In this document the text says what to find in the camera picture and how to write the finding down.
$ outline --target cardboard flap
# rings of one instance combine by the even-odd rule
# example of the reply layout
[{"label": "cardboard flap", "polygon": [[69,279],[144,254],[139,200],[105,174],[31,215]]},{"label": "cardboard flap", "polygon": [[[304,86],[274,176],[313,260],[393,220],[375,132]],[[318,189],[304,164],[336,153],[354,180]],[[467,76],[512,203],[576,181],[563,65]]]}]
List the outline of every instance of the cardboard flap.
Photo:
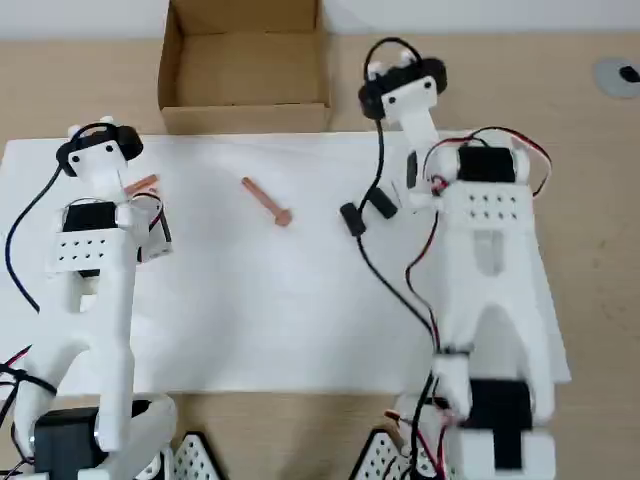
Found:
[{"label": "cardboard flap", "polygon": [[162,56],[158,72],[158,105],[160,108],[176,106],[176,85],[180,69],[180,54],[182,52],[182,34],[174,8],[169,5],[167,26],[162,45]]},{"label": "cardboard flap", "polygon": [[185,35],[228,32],[308,32],[317,0],[171,0]]}]

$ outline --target white robotic arm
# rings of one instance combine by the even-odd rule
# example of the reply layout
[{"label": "white robotic arm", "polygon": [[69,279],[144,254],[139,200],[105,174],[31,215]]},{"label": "white robotic arm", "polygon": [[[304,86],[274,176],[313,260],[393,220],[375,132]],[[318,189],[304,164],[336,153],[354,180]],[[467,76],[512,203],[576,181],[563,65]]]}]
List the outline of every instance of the white robotic arm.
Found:
[{"label": "white robotic arm", "polygon": [[[554,411],[554,382],[548,319],[539,309],[540,279],[534,272],[540,254],[527,153],[513,148],[509,129],[502,129],[506,148],[473,134],[439,139],[429,111],[447,83],[439,60],[420,58],[411,48],[399,65],[385,70],[372,63],[367,73],[360,91],[364,114],[399,123],[409,143],[409,208],[436,214],[426,275],[439,330],[431,368],[437,396],[456,417],[444,440],[448,474],[464,480],[551,480],[555,449],[544,426]],[[490,327],[501,330],[494,331],[496,338],[517,345],[494,342],[474,364],[476,338],[487,317],[499,319]],[[507,358],[503,350],[521,355]],[[401,402],[398,410],[413,412],[415,404]],[[427,417],[420,418],[425,432],[433,430],[434,418],[441,420]],[[363,452],[362,458],[367,455],[373,454]],[[368,464],[377,461],[371,457]],[[353,478],[367,478],[366,467],[363,462]]]},{"label": "white robotic arm", "polygon": [[[97,412],[83,417],[82,430],[74,431],[78,412],[56,412],[52,421],[47,412],[53,396],[25,382],[16,399],[16,437],[25,456],[35,454],[36,473],[63,468],[64,474],[58,470],[55,478],[75,479],[74,474],[79,479],[133,478],[161,450],[170,456],[168,444],[176,423],[175,405],[167,396],[137,399],[142,400],[136,407],[140,411],[132,412],[133,291],[137,252],[148,238],[150,219],[129,201],[121,174],[127,161],[142,152],[142,143],[135,130],[116,126],[110,117],[82,129],[72,127],[69,133],[69,142],[57,155],[61,168],[91,185],[100,200],[71,204],[56,220],[49,290],[41,314],[58,328],[46,342],[32,346],[25,369],[57,388],[75,358],[86,352],[100,379],[100,404]],[[93,297],[89,306],[84,301],[88,294]],[[68,434],[56,436],[65,420]],[[89,438],[80,442],[95,442],[99,453],[55,458],[54,452],[63,451],[57,450],[61,446],[56,442],[69,440],[69,435],[86,436],[87,429]],[[165,474],[171,478],[173,468],[165,469]]]}]

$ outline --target black connector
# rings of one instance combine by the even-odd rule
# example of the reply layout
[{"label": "black connector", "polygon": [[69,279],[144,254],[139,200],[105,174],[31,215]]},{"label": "black connector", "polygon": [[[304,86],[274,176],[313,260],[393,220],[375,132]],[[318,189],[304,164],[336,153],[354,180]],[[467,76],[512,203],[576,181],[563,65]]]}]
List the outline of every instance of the black connector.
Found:
[{"label": "black connector", "polygon": [[107,454],[98,447],[93,432],[98,409],[54,410],[36,422],[35,473],[50,480],[74,480],[78,472],[100,465]]},{"label": "black connector", "polygon": [[386,193],[382,191],[380,187],[376,187],[372,190],[369,201],[376,207],[384,218],[387,220],[393,218],[398,213],[398,207],[391,201]]},{"label": "black connector", "polygon": [[418,181],[418,154],[414,151],[407,157],[407,188],[413,188]]},{"label": "black connector", "polygon": [[359,237],[367,231],[367,227],[362,221],[362,216],[352,202],[345,203],[340,207],[340,213],[342,214],[342,218],[344,218],[344,222],[347,224],[352,237]]}]

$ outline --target electrical cable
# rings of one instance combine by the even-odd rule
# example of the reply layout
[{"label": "electrical cable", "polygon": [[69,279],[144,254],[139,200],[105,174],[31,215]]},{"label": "electrical cable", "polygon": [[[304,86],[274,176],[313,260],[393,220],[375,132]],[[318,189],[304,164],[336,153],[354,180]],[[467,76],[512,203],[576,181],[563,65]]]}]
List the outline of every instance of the electrical cable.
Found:
[{"label": "electrical cable", "polygon": [[22,472],[19,472],[18,470],[20,470],[20,468],[22,468],[24,464],[25,462],[21,460],[11,470],[0,470],[0,475],[4,475],[4,480],[7,480],[17,475],[22,475]]},{"label": "electrical cable", "polygon": [[427,440],[424,438],[424,435],[422,435],[422,432],[420,431],[420,429],[418,429],[417,436],[418,436],[418,440],[420,440],[420,444],[422,445],[422,449],[424,450],[424,453],[427,455],[427,458],[429,459],[429,463],[431,464],[433,469],[437,472],[438,463],[435,457],[433,456],[433,453],[431,453],[431,449],[427,444]]},{"label": "electrical cable", "polygon": [[11,443],[13,443],[16,452],[18,452],[18,456],[20,460],[23,462],[33,465],[33,458],[27,457],[24,453],[22,453],[22,449],[20,448],[20,444],[18,443],[18,438],[16,437],[16,424],[11,424]]},{"label": "electrical cable", "polygon": [[[383,44],[385,43],[397,43],[399,45],[404,46],[405,48],[409,49],[411,51],[411,53],[415,56],[416,60],[420,60],[421,56],[418,53],[418,51],[411,46],[409,43],[407,43],[406,41],[397,38],[397,37],[387,37],[384,38],[378,42],[376,42],[373,47],[371,47],[371,49],[369,50],[369,53],[366,56],[365,62],[364,62],[364,66],[363,66],[363,79],[365,81],[365,83],[367,83],[368,80],[368,68],[369,68],[369,64],[371,63],[371,59],[373,57],[373,54],[375,53],[375,51]],[[376,174],[374,177],[373,182],[371,183],[371,185],[369,186],[368,190],[366,191],[366,193],[364,194],[362,201],[360,202],[360,206],[358,207],[358,213],[362,216],[362,212],[364,210],[365,205],[367,204],[367,202],[370,199],[371,193],[373,192],[373,190],[378,186],[378,184],[380,183],[380,179],[382,178],[382,172],[384,170],[384,155],[385,155],[385,145],[384,145],[384,131],[382,128],[382,122],[380,120],[376,120],[375,121],[375,125],[376,125],[376,131],[378,133],[378,168],[376,170]],[[464,141],[469,141],[471,140],[468,137],[465,137]],[[356,243],[358,245],[358,250],[360,251],[360,255],[362,256],[362,259],[365,261],[365,263],[367,264],[367,267],[369,267],[369,270],[371,270],[371,272],[374,274],[374,276],[387,288],[387,290],[389,290],[419,321],[420,323],[422,323],[422,325],[427,329],[427,331],[429,332],[429,335],[431,337],[431,341],[434,344],[434,347],[436,345],[436,340],[435,340],[435,334],[433,331],[433,327],[432,325],[429,323],[429,321],[398,291],[396,290],[390,283],[389,281],[378,271],[378,269],[373,265],[373,263],[371,262],[369,256],[367,255],[367,252],[364,248],[364,245],[362,243],[362,235],[358,235],[356,237]],[[431,389],[431,386],[433,385],[434,382],[434,376],[433,373],[430,371],[429,372],[429,376],[427,377],[427,381],[424,385],[424,388],[422,390],[422,393],[420,394],[420,398],[418,399],[418,403],[416,405],[416,411],[412,420],[412,425],[411,425],[411,465],[410,467],[405,470],[402,473],[402,476],[400,477],[405,478],[407,473],[411,472],[412,476],[413,476],[413,472],[416,472],[416,468],[417,468],[417,463],[418,463],[418,446],[417,446],[417,442],[418,442],[418,429],[419,429],[419,421],[420,421],[420,415],[422,413],[422,407],[424,406],[427,397],[429,395],[429,391]]]},{"label": "electrical cable", "polygon": [[517,130],[514,130],[513,128],[491,125],[491,126],[483,127],[476,130],[471,134],[471,136],[475,138],[476,135],[478,135],[479,133],[490,131],[490,130],[497,130],[500,132],[505,132],[510,134],[511,136],[520,140],[529,148],[535,150],[538,154],[540,154],[542,159],[545,160],[545,162],[547,163],[547,172],[544,178],[542,179],[542,181],[540,182],[540,184],[538,185],[538,187],[533,191],[533,197],[536,198],[538,195],[542,194],[545,186],[547,185],[549,179],[551,178],[551,173],[553,171],[553,161],[551,160],[551,156],[549,155],[549,153],[539,143],[527,137],[525,134],[520,133]]},{"label": "electrical cable", "polygon": [[[384,131],[382,130],[382,123],[377,120],[376,122],[376,130],[378,131],[378,168],[376,170],[376,175],[371,183],[371,186],[367,189],[367,192],[364,194],[362,201],[360,202],[360,206],[358,207],[358,213],[362,216],[362,211],[364,210],[365,205],[369,201],[369,197],[375,188],[380,183],[380,178],[382,177],[382,172],[384,170]],[[429,324],[429,321],[413,306],[409,301],[398,291],[396,290],[391,283],[380,273],[380,271],[373,265],[369,255],[367,254],[364,244],[362,243],[362,236],[358,235],[356,237],[356,243],[358,244],[358,250],[360,251],[360,255],[362,259],[365,261],[369,270],[375,275],[375,277],[395,296],[413,315],[422,323],[422,325],[427,329],[429,335],[431,336],[432,341],[434,341],[434,333],[433,328]]]},{"label": "electrical cable", "polygon": [[7,240],[5,241],[5,244],[4,244],[4,263],[7,267],[7,272],[9,273],[11,280],[13,280],[13,283],[15,284],[16,288],[20,291],[20,293],[25,298],[25,300],[29,302],[29,305],[33,307],[36,313],[40,313],[40,305],[38,305],[38,302],[36,302],[33,299],[33,297],[27,291],[24,285],[22,285],[22,282],[16,275],[16,272],[13,270],[13,265],[11,263],[11,242],[13,240],[13,236],[16,233],[16,230],[18,229],[18,226],[20,225],[22,220],[24,220],[24,217],[27,216],[27,214],[31,211],[31,209],[35,207],[36,204],[40,200],[42,200],[42,197],[44,197],[47,194],[47,192],[51,189],[51,187],[53,187],[53,184],[56,183],[56,180],[60,176],[60,172],[62,172],[62,166],[58,165],[58,167],[56,168],[56,171],[53,173],[53,175],[51,176],[47,184],[44,186],[44,188],[40,191],[40,193],[38,193],[33,198],[33,200],[31,200],[29,205],[27,205],[27,207],[22,211],[22,213],[18,215],[18,218],[16,218],[15,222],[13,222],[11,229],[9,229],[9,233],[7,234]]},{"label": "electrical cable", "polygon": [[[103,128],[103,127],[106,128],[107,130],[117,128],[115,125],[112,125],[110,123],[104,123],[104,122],[90,123],[80,128],[76,133],[74,133],[71,139],[69,140],[69,143],[77,142],[80,139],[80,136],[88,130],[91,130],[94,128]],[[18,215],[18,218],[16,218],[15,222],[9,229],[9,233],[7,234],[7,239],[4,245],[4,262],[7,267],[7,272],[9,273],[9,276],[11,277],[11,280],[15,284],[16,288],[20,291],[20,293],[25,298],[25,300],[29,302],[29,305],[31,305],[31,307],[36,311],[36,313],[40,313],[40,305],[38,305],[38,302],[36,302],[34,298],[31,296],[31,294],[27,291],[27,289],[24,287],[24,285],[22,284],[22,282],[20,281],[20,279],[16,275],[16,272],[13,269],[13,265],[11,263],[11,242],[22,220],[24,220],[24,218],[31,211],[31,209],[33,209],[33,207],[35,207],[36,204],[40,200],[42,200],[42,197],[44,197],[47,194],[47,192],[51,189],[51,187],[53,187],[53,184],[56,182],[56,180],[58,180],[58,177],[60,176],[61,172],[62,172],[62,165],[59,164],[58,167],[56,168],[56,171],[53,173],[53,175],[51,176],[51,178],[49,179],[45,187],[42,189],[42,191],[40,191],[40,193],[38,193],[38,195],[36,195],[34,199],[31,200],[29,205],[27,205],[27,207],[22,211],[22,213]]]},{"label": "electrical cable", "polygon": [[402,38],[399,38],[399,37],[385,37],[385,38],[382,38],[382,39],[378,40],[369,49],[369,53],[367,53],[367,56],[366,56],[366,58],[364,60],[362,78],[364,79],[365,83],[369,81],[369,64],[371,63],[371,59],[373,58],[373,54],[376,52],[376,50],[378,50],[378,48],[380,48],[382,45],[385,45],[387,43],[395,43],[395,44],[401,45],[401,46],[403,46],[404,48],[406,48],[407,50],[409,50],[411,52],[411,54],[414,56],[416,61],[419,62],[420,60],[422,60],[422,56],[420,55],[420,52],[418,52],[418,50],[413,45],[409,44],[409,42],[407,42],[406,40],[403,40]]},{"label": "electrical cable", "polygon": [[9,360],[5,362],[5,364],[9,367],[12,366],[14,363],[16,363],[22,357],[24,357],[27,353],[29,353],[29,350],[31,350],[31,345],[24,347],[18,353],[14,354]]},{"label": "electrical cable", "polygon": [[387,477],[391,473],[391,469],[393,468],[393,465],[396,463],[396,460],[398,460],[398,457],[393,457],[391,459],[391,461],[389,462],[387,467],[384,469],[384,473],[382,474],[382,480],[386,480],[387,479]]},{"label": "electrical cable", "polygon": [[158,224],[158,222],[162,218],[162,215],[164,215],[164,203],[162,202],[162,199],[158,195],[154,195],[153,193],[147,193],[147,192],[136,193],[131,198],[134,199],[134,198],[139,198],[139,197],[152,198],[152,199],[157,200],[158,202],[160,202],[160,209],[158,210],[158,213],[156,214],[156,216],[153,218],[153,220],[149,224],[149,231],[151,231],[151,230],[153,230],[153,227],[155,227]]},{"label": "electrical cable", "polygon": [[433,243],[433,239],[435,237],[436,230],[438,228],[438,220],[439,220],[439,218],[440,218],[440,212],[438,212],[436,210],[436,215],[435,215],[435,218],[433,220],[433,225],[431,226],[431,232],[429,233],[429,237],[427,238],[427,243],[425,243],[424,247],[422,248],[422,250],[420,251],[418,256],[407,266],[407,268],[404,271],[404,279],[405,279],[405,282],[407,284],[407,287],[409,287],[409,290],[411,291],[411,293],[413,293],[415,295],[415,297],[429,311],[429,316],[431,318],[431,325],[433,326],[433,334],[434,334],[434,337],[435,337],[436,348],[440,348],[440,331],[438,330],[438,323],[436,322],[435,314],[433,312],[433,307],[431,306],[431,304],[424,297],[422,297],[413,288],[413,284],[411,283],[411,271],[413,270],[413,268],[418,263],[420,263],[420,261],[422,261],[422,259],[425,257],[425,255],[429,251],[429,248],[431,247],[431,244]]},{"label": "electrical cable", "polygon": [[416,403],[416,409],[411,420],[411,459],[409,461],[409,470],[411,470],[412,478],[414,474],[418,472],[418,430],[420,429],[420,416],[422,415],[422,408],[429,397],[429,392],[433,382],[433,372],[430,371],[427,381],[424,384],[424,388],[418,398],[418,403]]}]

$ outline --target small cylindrical object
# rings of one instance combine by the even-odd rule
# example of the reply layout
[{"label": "small cylindrical object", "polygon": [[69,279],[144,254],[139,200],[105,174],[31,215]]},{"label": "small cylindrical object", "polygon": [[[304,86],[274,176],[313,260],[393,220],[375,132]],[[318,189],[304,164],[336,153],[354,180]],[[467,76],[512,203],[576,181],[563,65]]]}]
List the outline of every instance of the small cylindrical object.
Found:
[{"label": "small cylindrical object", "polygon": [[280,227],[286,227],[291,223],[293,219],[291,215],[291,211],[280,208],[280,206],[274,202],[269,195],[267,195],[264,190],[262,190],[258,185],[255,184],[253,180],[249,177],[244,177],[242,179],[242,185],[251,192],[251,194],[258,199],[258,201],[272,214],[275,218],[276,225]]},{"label": "small cylindrical object", "polygon": [[389,220],[393,218],[396,213],[398,213],[398,207],[391,201],[391,199],[387,196],[386,193],[382,191],[380,187],[376,187],[371,192],[371,196],[369,200],[376,207],[384,218]]},{"label": "small cylindrical object", "polygon": [[345,203],[342,207],[340,207],[340,213],[342,214],[344,223],[347,224],[347,227],[351,232],[351,236],[359,237],[367,231],[367,227],[362,221],[362,216],[353,203]]}]

